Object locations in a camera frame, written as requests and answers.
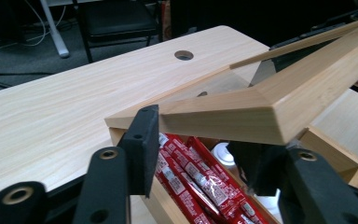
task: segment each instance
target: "red candy wrapper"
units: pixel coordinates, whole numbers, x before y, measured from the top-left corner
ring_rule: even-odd
[[[186,189],[180,178],[174,174],[171,167],[161,155],[158,154],[156,178],[168,191],[173,200],[179,206],[190,223],[210,224],[213,223],[204,213],[200,205]]]
[[[191,152],[182,140],[173,134],[160,134],[160,145],[167,150],[171,157],[191,176],[202,191],[216,205],[227,222],[235,223],[235,219],[241,215],[241,197],[239,190],[233,190],[220,177],[212,171],[208,165],[200,159],[200,156]]]
[[[202,144],[197,137],[189,137],[186,142],[186,146],[190,150],[196,151],[199,156],[205,161],[207,165],[217,172],[230,187],[234,190],[241,192],[241,197],[244,199],[241,201],[241,209],[245,215],[251,219],[254,223],[267,223],[259,211],[255,209],[255,206],[250,201],[249,197],[241,191],[240,185],[231,177],[229,172],[223,167],[223,165],[212,155],[212,153]]]
[[[194,199],[199,203],[201,208],[209,215],[216,223],[226,223],[226,220],[222,217],[219,210],[209,200],[208,196],[197,186],[196,183],[191,179],[190,176],[182,169],[182,167],[170,156],[167,150],[164,148],[160,149],[159,156],[162,156],[168,166],[171,168],[173,173],[178,176],[182,181],[185,188],[191,193]]]

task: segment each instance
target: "wooden frame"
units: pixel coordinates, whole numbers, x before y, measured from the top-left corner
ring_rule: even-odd
[[[358,80],[358,22],[211,74],[226,73],[341,35],[344,36],[251,88],[159,104],[160,130],[276,145],[288,143]],[[105,121],[109,127],[127,129],[140,107],[116,113]]]
[[[253,87],[195,97],[197,91],[194,90],[204,90],[200,86],[208,83],[211,77],[228,77],[237,73],[236,69],[246,72],[246,66],[251,64],[258,65],[260,61],[339,37]],[[358,21],[223,66],[170,94],[118,112],[106,118],[105,122],[115,144],[131,124],[138,109],[159,104],[159,128],[165,133],[275,145],[284,145],[298,138],[305,147],[321,153],[345,181],[358,187],[358,157],[336,139],[329,138],[310,125],[357,80]],[[157,180],[154,181],[151,199],[144,202],[156,220],[186,223],[177,216],[180,210],[172,206],[171,198]],[[161,207],[161,203],[170,205]],[[273,217],[269,218],[269,223],[277,223]]]

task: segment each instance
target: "wooden plank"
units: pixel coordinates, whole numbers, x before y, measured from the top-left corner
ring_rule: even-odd
[[[329,41],[329,40],[340,38],[340,37],[352,32],[356,28],[358,28],[358,21],[354,21],[354,22],[349,23],[347,25],[340,26],[340,27],[338,27],[338,28],[336,28],[334,30],[324,32],[324,33],[322,33],[320,35],[314,35],[314,36],[311,36],[309,38],[299,40],[299,41],[297,41],[295,43],[283,46],[283,47],[278,48],[278,49],[273,49],[273,50],[267,51],[265,53],[256,55],[256,56],[254,56],[252,58],[242,60],[240,62],[232,64],[230,66],[230,68],[235,69],[235,68],[238,68],[238,67],[245,66],[247,64],[260,62],[260,61],[265,61],[265,60],[268,60],[268,59],[271,59],[271,58],[274,58],[274,57],[278,57],[278,56],[281,56],[281,55],[296,51],[298,49],[303,49],[303,48],[313,46],[313,45],[317,45],[317,44],[320,44],[320,43],[323,43],[323,42],[326,42],[326,41]]]
[[[321,154],[345,182],[358,188],[358,156],[313,127],[299,140],[306,149]]]
[[[357,80],[358,28],[252,88],[160,104],[160,129],[284,145]],[[105,121],[126,129],[133,116]]]
[[[358,93],[347,90],[310,127],[358,156]]]

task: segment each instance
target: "dark floor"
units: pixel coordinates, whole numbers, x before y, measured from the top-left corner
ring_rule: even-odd
[[[70,19],[61,22],[62,39],[70,52],[70,57],[63,59],[59,56],[50,35],[46,35],[40,44],[25,46],[14,42],[0,42],[0,90],[19,85],[45,76],[53,76],[72,68],[88,63],[76,20]],[[41,40],[43,31],[27,34],[29,45],[34,45]],[[158,43],[158,38],[153,36],[150,45]],[[145,47],[145,42],[115,45],[92,49],[94,61],[117,56],[132,50]]]

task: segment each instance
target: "wooden table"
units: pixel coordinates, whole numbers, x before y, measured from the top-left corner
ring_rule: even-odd
[[[194,60],[174,57],[183,49]],[[0,190],[31,180],[52,190],[85,174],[91,154],[112,146],[104,118],[266,50],[220,26],[0,91]],[[134,223],[155,223],[132,201]]]

